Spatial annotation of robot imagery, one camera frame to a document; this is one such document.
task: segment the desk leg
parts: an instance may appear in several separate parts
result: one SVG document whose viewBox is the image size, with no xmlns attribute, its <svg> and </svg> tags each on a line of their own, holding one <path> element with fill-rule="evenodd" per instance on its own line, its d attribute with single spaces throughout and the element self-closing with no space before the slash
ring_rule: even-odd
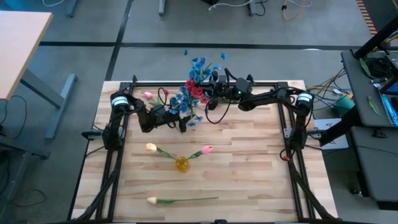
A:
<svg viewBox="0 0 398 224">
<path fill-rule="evenodd" d="M 50 151 L 45 149 L 37 149 L 34 146 L 23 146 L 6 137 L 0 137 L 0 146 L 4 147 L 5 150 L 16 150 L 21 152 L 29 152 L 35 156 L 39 156 L 41 159 L 48 159 L 50 156 Z"/>
<path fill-rule="evenodd" d="M 25 152 L 23 154 L 23 159 L 22 163 L 17 171 L 17 174 L 14 179 L 10 179 L 9 181 L 9 187 L 8 190 L 6 189 L 6 192 L 8 194 L 4 194 L 4 199 L 0 200 L 0 220 L 1 223 L 4 223 L 3 221 L 6 221 L 8 219 L 9 214 L 9 207 L 11 206 L 9 202 L 11 202 L 15 194 L 18 191 L 18 188 L 22 182 L 22 178 L 24 177 L 25 171 L 28 168 L 30 158 L 32 157 L 32 154 L 29 152 Z"/>
<path fill-rule="evenodd" d="M 320 145 L 324 146 L 336 138 L 346 134 L 352 126 L 362 126 L 358 109 L 353 106 L 347 113 L 343 115 L 341 121 L 321 134 L 319 139 Z"/>
<path fill-rule="evenodd" d="M 166 5 L 166 0 L 159 0 L 159 15 L 164 15 L 164 6 Z"/>
<path fill-rule="evenodd" d="M 68 17 L 72 18 L 73 16 L 75 16 L 75 9 L 76 9 L 77 3 L 78 3 L 78 0 L 71 0 L 69 2 L 69 5 L 67 7 L 67 16 Z"/>
<path fill-rule="evenodd" d="M 65 109 L 70 90 L 72 89 L 75 80 L 76 75 L 70 74 L 67 82 L 63 86 L 61 94 L 58 94 L 55 90 L 50 88 L 29 70 L 26 70 L 24 76 L 21 78 L 22 84 L 24 84 L 27 88 L 30 88 L 33 92 L 51 103 L 56 108 L 53 116 L 51 117 L 50 126 L 45 133 L 46 139 L 53 139 L 55 137 L 58 123 L 60 122 L 63 109 Z"/>
<path fill-rule="evenodd" d="M 256 15 L 256 0 L 250 2 L 250 16 Z"/>
</svg>

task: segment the desk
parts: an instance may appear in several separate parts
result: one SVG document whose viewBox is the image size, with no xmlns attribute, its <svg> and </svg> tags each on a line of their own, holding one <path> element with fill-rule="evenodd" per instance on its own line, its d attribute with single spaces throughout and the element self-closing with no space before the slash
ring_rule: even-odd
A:
<svg viewBox="0 0 398 224">
<path fill-rule="evenodd" d="M 97 126 L 104 127 L 109 121 L 109 97 L 119 85 L 120 82 L 104 83 L 95 117 Z M 305 88 L 303 81 L 291 81 L 289 86 Z M 171 95 L 178 92 L 178 87 L 165 89 Z M 269 89 L 254 86 L 253 93 Z M 142 98 L 144 91 L 156 97 L 157 87 L 135 87 L 133 95 Z M 126 133 L 114 222 L 203 222 L 220 218 L 229 222 L 297 221 L 289 170 L 279 158 L 284 140 L 277 108 L 274 104 L 243 112 L 237 105 L 231 105 L 220 124 L 210 124 L 204 119 L 183 134 L 166 125 L 142 133 L 136 114 L 132 115 Z M 226 105 L 219 105 L 209 113 L 210 118 L 219 118 L 225 109 Z M 203 115 L 204 112 L 198 110 L 197 113 Z M 144 146 L 148 142 L 178 156 L 189 156 L 207 144 L 214 150 L 192 160 L 190 170 L 181 173 L 175 170 L 170 159 L 146 152 Z M 307 143 L 317 145 L 316 140 L 310 138 Z M 102 145 L 102 140 L 92 141 L 88 152 Z M 336 216 L 322 152 L 308 147 L 302 152 L 310 188 L 321 204 Z M 85 159 L 72 218 L 80 216 L 98 193 L 106 154 L 106 150 L 101 150 Z M 305 204 L 303 193 L 300 195 Z M 151 196 L 220 199 L 155 207 L 146 202 Z"/>
<path fill-rule="evenodd" d="M 16 86 L 21 82 L 54 105 L 56 109 L 45 135 L 49 139 L 55 136 L 69 92 L 76 79 L 74 74 L 70 75 L 61 94 L 58 94 L 27 69 L 51 19 L 52 14 L 48 12 L 0 11 L 0 100 L 10 100 Z M 50 152 L 36 149 L 31 145 L 23 146 L 2 136 L 0 136 L 0 146 L 2 150 L 17 150 L 23 153 L 22 163 L 16 176 L 10 179 L 4 200 L 0 201 L 0 220 L 7 220 L 9 202 L 14 199 L 30 158 L 36 155 L 42 159 L 48 159 Z"/>
<path fill-rule="evenodd" d="M 27 69 L 44 32 L 49 12 L 0 11 L 0 100 L 10 100 L 19 82 L 55 107 L 45 138 L 52 139 L 61 119 L 76 75 L 68 76 L 61 94 Z"/>
<path fill-rule="evenodd" d="M 359 60 L 356 60 L 351 51 L 341 53 L 344 69 L 347 72 L 349 84 L 353 91 L 355 106 L 352 107 L 341 121 L 328 129 L 321 138 L 321 145 L 346 134 L 353 126 L 385 127 L 396 128 L 397 126 L 389 122 L 380 94 L 370 82 L 370 79 L 363 74 Z M 377 115 L 369 106 L 368 96 L 370 96 L 379 108 L 380 116 Z"/>
<path fill-rule="evenodd" d="M 382 128 L 388 138 L 372 137 L 373 128 L 352 127 L 351 135 L 355 144 L 361 172 L 358 175 L 364 196 L 371 196 L 380 209 L 398 210 L 398 130 Z"/>
<path fill-rule="evenodd" d="M 159 15 L 164 15 L 164 6 L 166 5 L 167 0 L 159 0 Z M 250 2 L 250 16 L 256 15 L 256 0 Z"/>
</svg>

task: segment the wooden desk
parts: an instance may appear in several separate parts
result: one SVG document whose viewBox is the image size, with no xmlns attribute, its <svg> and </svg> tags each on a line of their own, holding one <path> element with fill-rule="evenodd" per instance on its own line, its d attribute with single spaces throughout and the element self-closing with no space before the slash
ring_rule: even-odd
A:
<svg viewBox="0 0 398 224">
<path fill-rule="evenodd" d="M 119 89 L 119 84 L 105 82 L 103 85 L 95 118 L 99 127 L 104 127 L 109 120 L 109 97 Z M 303 81 L 291 81 L 289 86 L 305 88 Z M 166 89 L 171 95 L 178 90 L 177 87 Z M 133 95 L 142 98 L 144 91 L 156 95 L 157 87 L 135 87 Z M 253 93 L 264 91 L 269 88 L 253 88 Z M 219 119 L 225 109 L 226 105 L 221 105 L 210 111 L 210 118 Z M 189 156 L 204 145 L 212 145 L 214 150 L 192 160 L 190 170 L 181 173 L 170 159 L 146 152 L 144 146 L 148 142 L 177 156 Z M 313 139 L 308 139 L 307 144 L 317 145 Z M 89 144 L 88 152 L 102 145 L 102 140 L 95 140 Z M 250 112 L 231 105 L 220 124 L 210 124 L 204 119 L 183 134 L 166 125 L 142 133 L 134 114 L 130 117 L 126 135 L 114 221 L 297 221 L 289 170 L 286 162 L 279 158 L 283 148 L 277 105 L 260 106 Z M 336 216 L 322 152 L 305 148 L 303 155 L 311 189 L 322 205 Z M 105 158 L 106 150 L 86 158 L 72 218 L 80 216 L 98 193 Z M 154 206 L 146 201 L 147 197 L 220 199 Z M 301 198 L 305 205 L 303 193 Z"/>
<path fill-rule="evenodd" d="M 47 139 L 55 137 L 63 109 L 76 80 L 75 74 L 69 75 L 59 94 L 27 70 L 51 19 L 52 14 L 49 12 L 0 11 L 0 100 L 10 100 L 16 86 L 21 82 L 51 103 L 56 110 L 45 134 Z"/>
</svg>

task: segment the yellow cable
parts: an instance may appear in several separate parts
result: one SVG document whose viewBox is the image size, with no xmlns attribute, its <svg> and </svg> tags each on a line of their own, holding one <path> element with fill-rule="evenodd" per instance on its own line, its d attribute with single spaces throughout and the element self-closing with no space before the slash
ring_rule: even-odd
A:
<svg viewBox="0 0 398 224">
<path fill-rule="evenodd" d="M 292 21 L 292 20 L 294 20 L 294 19 L 301 13 L 301 11 L 303 10 L 304 4 L 305 4 L 305 0 L 303 0 L 303 3 L 301 4 L 300 9 L 299 9 L 298 12 L 296 13 L 296 15 L 294 15 L 294 17 L 291 18 L 291 19 L 288 19 L 288 18 L 286 17 L 287 8 L 284 9 L 284 10 L 283 10 L 284 19 L 285 19 L 286 21 Z"/>
</svg>

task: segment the yellow vase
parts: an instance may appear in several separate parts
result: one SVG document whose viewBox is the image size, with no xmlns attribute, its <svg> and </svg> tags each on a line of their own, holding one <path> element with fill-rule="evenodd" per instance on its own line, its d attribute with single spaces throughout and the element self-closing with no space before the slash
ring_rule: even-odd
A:
<svg viewBox="0 0 398 224">
<path fill-rule="evenodd" d="M 181 156 L 175 161 L 175 166 L 180 172 L 186 172 L 190 168 L 189 160 L 186 157 Z"/>
</svg>

